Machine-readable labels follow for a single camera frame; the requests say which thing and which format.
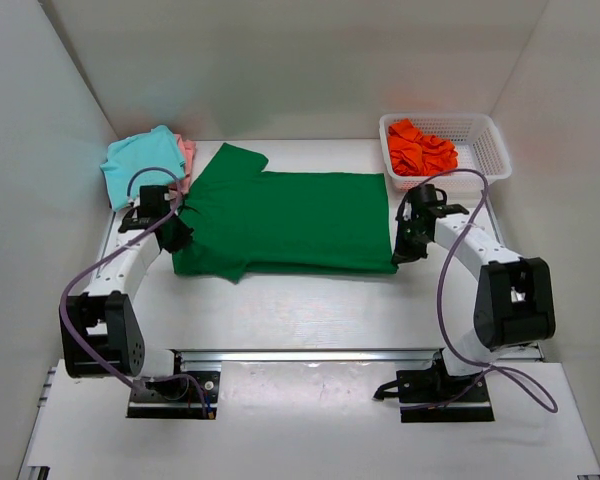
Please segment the green t shirt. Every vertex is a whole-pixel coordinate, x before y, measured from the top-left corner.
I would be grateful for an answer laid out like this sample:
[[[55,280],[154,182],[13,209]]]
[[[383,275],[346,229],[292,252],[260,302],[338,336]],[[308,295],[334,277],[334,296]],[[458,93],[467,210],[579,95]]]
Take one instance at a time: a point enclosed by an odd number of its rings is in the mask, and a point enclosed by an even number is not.
[[[261,153],[223,144],[179,211],[192,242],[179,276],[239,282],[247,273],[393,275],[381,173],[276,172]]]

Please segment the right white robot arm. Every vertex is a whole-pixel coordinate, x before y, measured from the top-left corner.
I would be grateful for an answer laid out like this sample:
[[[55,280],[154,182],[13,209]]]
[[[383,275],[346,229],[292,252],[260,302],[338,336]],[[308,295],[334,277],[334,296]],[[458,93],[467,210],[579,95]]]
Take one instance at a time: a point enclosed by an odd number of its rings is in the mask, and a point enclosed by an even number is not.
[[[451,400],[503,352],[550,339],[556,331],[551,275],[541,258],[524,258],[489,236],[474,222],[474,212],[440,200],[405,200],[399,206],[392,261],[399,265],[427,257],[434,243],[447,250],[437,287],[436,311],[442,314],[444,278],[457,260],[477,281],[472,328],[452,339],[438,320],[445,342],[443,366],[428,376],[429,391]]]

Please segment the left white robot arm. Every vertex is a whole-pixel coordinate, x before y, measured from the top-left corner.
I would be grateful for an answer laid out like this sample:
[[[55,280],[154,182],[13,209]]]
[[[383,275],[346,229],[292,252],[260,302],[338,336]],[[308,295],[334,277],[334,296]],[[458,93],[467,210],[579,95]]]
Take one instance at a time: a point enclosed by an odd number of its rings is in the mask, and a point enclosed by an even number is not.
[[[148,379],[165,397],[177,398],[188,389],[189,373],[176,364],[173,351],[146,344],[133,300],[151,264],[163,252],[190,246],[193,229],[178,216],[152,231],[155,222],[135,209],[122,217],[115,256],[95,267],[81,293],[61,301],[62,345],[73,378],[116,376],[126,383]]]

